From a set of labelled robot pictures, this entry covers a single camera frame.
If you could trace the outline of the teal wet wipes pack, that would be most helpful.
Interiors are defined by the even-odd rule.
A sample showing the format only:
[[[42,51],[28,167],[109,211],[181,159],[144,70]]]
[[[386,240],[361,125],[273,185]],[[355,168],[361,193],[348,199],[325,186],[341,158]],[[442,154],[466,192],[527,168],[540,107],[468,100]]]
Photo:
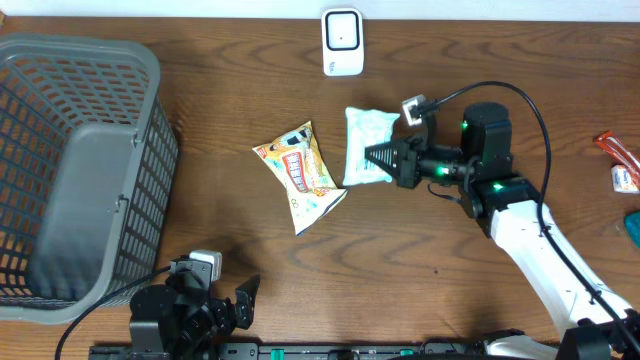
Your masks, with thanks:
[[[345,109],[347,122],[347,150],[343,185],[391,182],[392,177],[379,166],[365,158],[365,148],[389,142],[399,113],[387,113],[376,109]]]

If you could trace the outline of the yellow snack bag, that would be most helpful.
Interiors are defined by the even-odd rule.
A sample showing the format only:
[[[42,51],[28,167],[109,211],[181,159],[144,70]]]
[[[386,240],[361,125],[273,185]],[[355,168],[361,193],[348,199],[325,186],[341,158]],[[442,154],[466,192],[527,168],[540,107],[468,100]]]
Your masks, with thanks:
[[[348,193],[331,177],[310,121],[252,150],[283,185],[297,236],[326,216]]]

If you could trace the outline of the red snack bar wrapper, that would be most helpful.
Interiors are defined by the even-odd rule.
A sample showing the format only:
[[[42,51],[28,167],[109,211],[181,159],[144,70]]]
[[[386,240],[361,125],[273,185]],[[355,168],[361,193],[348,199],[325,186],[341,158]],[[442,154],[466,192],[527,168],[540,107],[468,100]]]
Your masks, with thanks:
[[[633,184],[639,187],[639,159],[613,134],[606,131],[594,139],[594,143],[608,153],[620,165],[623,165]]]

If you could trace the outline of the orange Kleenex tissue pack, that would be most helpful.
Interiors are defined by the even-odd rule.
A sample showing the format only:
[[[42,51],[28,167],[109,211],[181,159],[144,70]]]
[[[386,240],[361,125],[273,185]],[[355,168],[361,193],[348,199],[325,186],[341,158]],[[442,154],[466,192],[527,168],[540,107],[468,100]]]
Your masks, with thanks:
[[[638,194],[639,188],[634,184],[631,174],[623,165],[614,165],[611,168],[612,186],[615,192],[625,194]]]

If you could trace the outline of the teal mouthwash bottle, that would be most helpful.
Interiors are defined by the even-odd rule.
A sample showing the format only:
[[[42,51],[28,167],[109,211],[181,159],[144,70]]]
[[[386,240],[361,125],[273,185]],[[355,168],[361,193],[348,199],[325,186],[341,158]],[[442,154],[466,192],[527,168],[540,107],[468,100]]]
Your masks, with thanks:
[[[627,214],[624,218],[624,225],[633,244],[640,248],[640,212]]]

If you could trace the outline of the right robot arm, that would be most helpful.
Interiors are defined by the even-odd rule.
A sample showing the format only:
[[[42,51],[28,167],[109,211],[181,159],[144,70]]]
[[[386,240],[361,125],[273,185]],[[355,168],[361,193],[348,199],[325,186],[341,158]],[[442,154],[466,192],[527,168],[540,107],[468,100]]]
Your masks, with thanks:
[[[413,189],[423,179],[456,186],[456,203],[518,266],[561,338],[550,346],[504,330],[472,344],[423,347],[418,358],[638,358],[638,311],[590,269],[558,228],[541,191],[513,171],[508,110],[493,102],[468,106],[457,147],[435,144],[435,112],[424,101],[406,101],[403,112],[423,133],[368,146],[366,159],[400,187]]]

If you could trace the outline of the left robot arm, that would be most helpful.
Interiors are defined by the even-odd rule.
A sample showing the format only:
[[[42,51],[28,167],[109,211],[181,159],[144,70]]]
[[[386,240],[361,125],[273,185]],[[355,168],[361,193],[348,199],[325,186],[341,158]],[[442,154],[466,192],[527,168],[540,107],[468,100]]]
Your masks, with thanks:
[[[214,336],[229,336],[253,323],[260,277],[235,289],[236,300],[216,298],[222,254],[198,250],[170,262],[163,284],[137,291],[131,301],[131,348],[125,359],[210,359]]]

